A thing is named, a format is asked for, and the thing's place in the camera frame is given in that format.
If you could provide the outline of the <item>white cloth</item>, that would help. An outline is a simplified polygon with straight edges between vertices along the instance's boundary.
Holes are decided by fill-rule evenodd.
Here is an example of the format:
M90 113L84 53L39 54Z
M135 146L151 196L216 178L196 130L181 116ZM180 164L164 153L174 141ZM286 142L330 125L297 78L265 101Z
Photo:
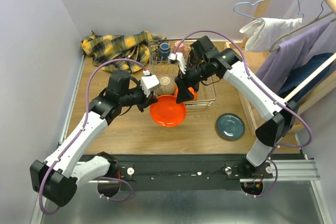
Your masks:
M261 18L243 26L239 32L248 38L245 44L246 51L262 52L268 51L278 37L301 25L302 18Z

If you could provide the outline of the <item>navy blue garment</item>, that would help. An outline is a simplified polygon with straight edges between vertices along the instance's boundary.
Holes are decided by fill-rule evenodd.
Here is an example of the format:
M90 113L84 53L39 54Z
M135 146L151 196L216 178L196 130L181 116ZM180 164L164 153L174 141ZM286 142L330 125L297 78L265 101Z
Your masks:
M333 53L331 52L314 55L305 65L291 71L289 76L286 78L284 84L277 92L277 95L281 98L285 98L291 91L293 91L301 82L303 82L308 76L310 76L332 55ZM314 88L327 75L330 67L331 64L329 64L316 77L314 77L314 79L312 79L307 85L305 85L303 89L301 89L290 100L298 103L312 88Z

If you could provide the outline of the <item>blue mug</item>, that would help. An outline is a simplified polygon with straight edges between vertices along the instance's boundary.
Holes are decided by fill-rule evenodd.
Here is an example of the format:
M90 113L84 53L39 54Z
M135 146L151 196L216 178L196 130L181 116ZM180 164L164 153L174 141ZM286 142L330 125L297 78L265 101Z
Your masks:
M167 61L168 56L170 55L171 48L170 45L166 42L163 42L159 45L158 49L156 50L158 57L158 61Z

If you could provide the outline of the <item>purple garment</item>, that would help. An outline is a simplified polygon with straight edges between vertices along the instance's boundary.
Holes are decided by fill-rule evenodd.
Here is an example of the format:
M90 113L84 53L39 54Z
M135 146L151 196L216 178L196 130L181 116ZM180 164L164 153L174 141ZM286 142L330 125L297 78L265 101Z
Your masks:
M258 69L256 76L273 92L284 84L291 71L303 65L314 44L331 22L316 25L279 45Z

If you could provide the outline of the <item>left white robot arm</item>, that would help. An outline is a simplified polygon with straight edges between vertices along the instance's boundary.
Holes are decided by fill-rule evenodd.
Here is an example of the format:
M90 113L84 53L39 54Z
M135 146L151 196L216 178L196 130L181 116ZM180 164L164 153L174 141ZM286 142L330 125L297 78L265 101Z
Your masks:
M99 95L87 101L86 112L80 123L66 140L43 162L35 160L30 168L33 190L38 193L43 213L43 198L65 206L71 201L79 186L97 178L115 178L117 160L105 152L78 166L77 162L91 142L119 115L123 107L137 106L143 112L156 103L155 89L160 86L156 75L144 71L137 80L125 70L113 72L108 85Z

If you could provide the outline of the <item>orange plate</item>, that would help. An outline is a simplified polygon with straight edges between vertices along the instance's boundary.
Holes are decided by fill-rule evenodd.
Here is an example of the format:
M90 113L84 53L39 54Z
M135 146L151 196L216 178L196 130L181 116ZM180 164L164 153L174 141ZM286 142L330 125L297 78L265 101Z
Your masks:
M150 105L150 116L160 126L178 126L185 120L186 114L184 103L177 104L173 95L162 95L156 103Z

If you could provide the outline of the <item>aluminium rail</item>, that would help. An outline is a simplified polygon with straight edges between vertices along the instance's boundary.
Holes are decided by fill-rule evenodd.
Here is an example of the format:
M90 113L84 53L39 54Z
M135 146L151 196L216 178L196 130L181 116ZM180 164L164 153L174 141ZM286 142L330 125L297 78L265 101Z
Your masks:
M121 165L115 161L109 162L103 157L96 156L92 160L77 165L76 163L66 166L61 172L66 178L76 178L77 184L87 183L98 177L112 177L117 171L121 171L121 179L132 180L136 176L206 176L210 177L215 174L224 174L228 179L239 180L241 182L260 182L262 179L280 179L281 181L301 181L301 180L319 180L320 175L314 161L296 160L296 161L273 161L266 160L256 172L249 174L243 171L238 165L225 164L222 168L214 172L197 168L190 168L183 171L164 170L159 168L158 171L150 171L153 165L145 167L145 171L140 171L140 166L132 167Z

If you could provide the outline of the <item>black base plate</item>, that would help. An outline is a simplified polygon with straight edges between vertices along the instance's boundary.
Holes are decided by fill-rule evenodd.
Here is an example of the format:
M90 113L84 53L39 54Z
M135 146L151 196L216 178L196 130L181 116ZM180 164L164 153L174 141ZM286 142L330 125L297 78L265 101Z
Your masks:
M243 181L273 177L268 163L243 171L243 154L115 155L121 177L135 191L240 190Z

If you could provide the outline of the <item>wire metal dish rack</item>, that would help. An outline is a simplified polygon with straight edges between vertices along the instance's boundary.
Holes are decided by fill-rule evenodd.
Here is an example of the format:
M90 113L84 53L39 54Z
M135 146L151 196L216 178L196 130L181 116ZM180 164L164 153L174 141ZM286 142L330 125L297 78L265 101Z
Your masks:
M158 78L167 76L178 87L175 98L190 108L211 105L216 100L213 75L216 64L205 61L206 53L212 53L213 45L205 51L194 48L197 39L156 39L149 42L150 72Z

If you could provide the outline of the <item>teal blue plate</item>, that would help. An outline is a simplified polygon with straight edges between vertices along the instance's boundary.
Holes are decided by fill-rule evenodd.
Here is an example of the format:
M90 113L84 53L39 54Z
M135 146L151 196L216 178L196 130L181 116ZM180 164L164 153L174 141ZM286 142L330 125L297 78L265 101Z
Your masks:
M225 113L218 117L216 121L216 132L224 139L235 141L240 139L245 133L243 120L233 113Z

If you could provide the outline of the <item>pink white mug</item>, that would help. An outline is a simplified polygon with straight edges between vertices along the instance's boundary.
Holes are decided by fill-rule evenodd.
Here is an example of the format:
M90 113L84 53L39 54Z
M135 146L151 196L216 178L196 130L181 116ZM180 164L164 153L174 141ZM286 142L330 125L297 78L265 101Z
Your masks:
M173 52L180 52L183 55L187 56L189 54L189 48L188 46L184 44L180 44L180 41L175 42L174 47L173 47Z

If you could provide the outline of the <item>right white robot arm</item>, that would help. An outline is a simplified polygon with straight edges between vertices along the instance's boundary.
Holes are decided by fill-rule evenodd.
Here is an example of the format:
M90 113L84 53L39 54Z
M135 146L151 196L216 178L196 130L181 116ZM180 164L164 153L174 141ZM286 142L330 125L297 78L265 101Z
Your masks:
M175 77L177 103L193 100L194 95L189 88L197 90L200 82L216 75L242 93L264 119L264 123L255 130L256 140L252 148L238 165L241 175L255 177L279 141L292 128L297 104L287 103L274 94L249 70L241 55L230 48L219 51L207 36L192 43L190 53L190 58L196 61L193 66L182 53L174 51L168 57L169 63L179 65Z

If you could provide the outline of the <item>yellow plaid shirt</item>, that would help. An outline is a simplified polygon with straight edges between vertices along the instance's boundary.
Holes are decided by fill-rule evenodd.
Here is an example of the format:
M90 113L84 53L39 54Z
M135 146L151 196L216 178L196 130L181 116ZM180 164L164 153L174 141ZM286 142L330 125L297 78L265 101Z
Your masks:
M149 42L165 41L166 37L158 36L144 30L135 35L105 35L92 33L81 41L82 53L92 58L92 65L98 67L113 59L132 59L144 66L149 62Z

